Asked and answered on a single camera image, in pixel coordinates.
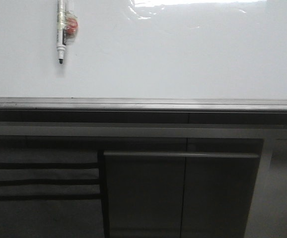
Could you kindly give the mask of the red magnet taped to marker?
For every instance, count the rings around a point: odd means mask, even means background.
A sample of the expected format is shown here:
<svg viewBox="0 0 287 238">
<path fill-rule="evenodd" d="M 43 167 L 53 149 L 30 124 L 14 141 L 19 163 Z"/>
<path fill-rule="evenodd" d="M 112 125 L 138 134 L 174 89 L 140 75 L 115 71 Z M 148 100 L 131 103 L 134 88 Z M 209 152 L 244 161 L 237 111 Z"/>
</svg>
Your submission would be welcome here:
<svg viewBox="0 0 287 238">
<path fill-rule="evenodd" d="M 78 32 L 78 19 L 71 11 L 66 11 L 66 31 L 70 39 L 74 39 Z"/>
</svg>

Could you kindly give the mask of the white whiteboard marker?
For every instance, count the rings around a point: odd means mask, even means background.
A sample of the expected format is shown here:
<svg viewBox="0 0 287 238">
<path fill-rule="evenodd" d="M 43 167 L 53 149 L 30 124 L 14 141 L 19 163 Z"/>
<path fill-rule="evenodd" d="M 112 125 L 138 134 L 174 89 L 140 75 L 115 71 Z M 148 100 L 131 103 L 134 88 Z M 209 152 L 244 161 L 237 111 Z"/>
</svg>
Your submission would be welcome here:
<svg viewBox="0 0 287 238">
<path fill-rule="evenodd" d="M 66 0 L 57 1 L 57 52 L 60 64 L 64 61 L 67 44 Z"/>
</svg>

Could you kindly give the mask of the white whiteboard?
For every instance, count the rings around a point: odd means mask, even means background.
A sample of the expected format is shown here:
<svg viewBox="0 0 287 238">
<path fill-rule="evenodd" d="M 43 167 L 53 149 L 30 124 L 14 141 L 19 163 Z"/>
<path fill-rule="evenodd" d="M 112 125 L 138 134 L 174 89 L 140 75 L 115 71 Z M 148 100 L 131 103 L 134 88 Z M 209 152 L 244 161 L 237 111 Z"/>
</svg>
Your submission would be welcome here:
<svg viewBox="0 0 287 238">
<path fill-rule="evenodd" d="M 287 0 L 0 0 L 0 97 L 287 100 Z"/>
</svg>

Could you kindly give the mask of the grey whiteboard marker tray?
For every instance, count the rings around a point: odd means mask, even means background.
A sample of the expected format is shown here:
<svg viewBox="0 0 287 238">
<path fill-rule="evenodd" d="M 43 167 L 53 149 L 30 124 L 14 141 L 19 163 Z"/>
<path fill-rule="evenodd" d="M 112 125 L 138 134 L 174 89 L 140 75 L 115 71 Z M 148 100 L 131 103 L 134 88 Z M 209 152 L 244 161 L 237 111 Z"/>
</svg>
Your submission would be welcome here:
<svg viewBox="0 0 287 238">
<path fill-rule="evenodd" d="M 287 125 L 287 100 L 0 97 L 0 122 Z"/>
</svg>

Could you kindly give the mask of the grey cabinet with doors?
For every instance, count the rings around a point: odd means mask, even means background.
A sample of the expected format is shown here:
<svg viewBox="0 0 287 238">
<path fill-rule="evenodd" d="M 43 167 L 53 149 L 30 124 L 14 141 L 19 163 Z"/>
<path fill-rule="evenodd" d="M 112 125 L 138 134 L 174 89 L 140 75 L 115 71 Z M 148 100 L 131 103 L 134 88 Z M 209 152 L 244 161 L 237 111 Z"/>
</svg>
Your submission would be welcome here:
<svg viewBox="0 0 287 238">
<path fill-rule="evenodd" d="M 183 139 L 103 153 L 112 238 L 242 238 L 261 139 Z"/>
</svg>

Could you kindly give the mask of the grey drawer unit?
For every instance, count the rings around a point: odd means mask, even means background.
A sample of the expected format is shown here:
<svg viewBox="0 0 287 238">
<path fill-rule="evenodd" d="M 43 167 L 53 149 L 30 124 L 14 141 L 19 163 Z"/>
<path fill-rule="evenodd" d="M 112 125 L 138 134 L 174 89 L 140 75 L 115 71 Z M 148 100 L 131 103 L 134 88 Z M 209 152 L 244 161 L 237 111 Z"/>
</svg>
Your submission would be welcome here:
<svg viewBox="0 0 287 238">
<path fill-rule="evenodd" d="M 104 236 L 96 151 L 0 139 L 0 238 Z"/>
</svg>

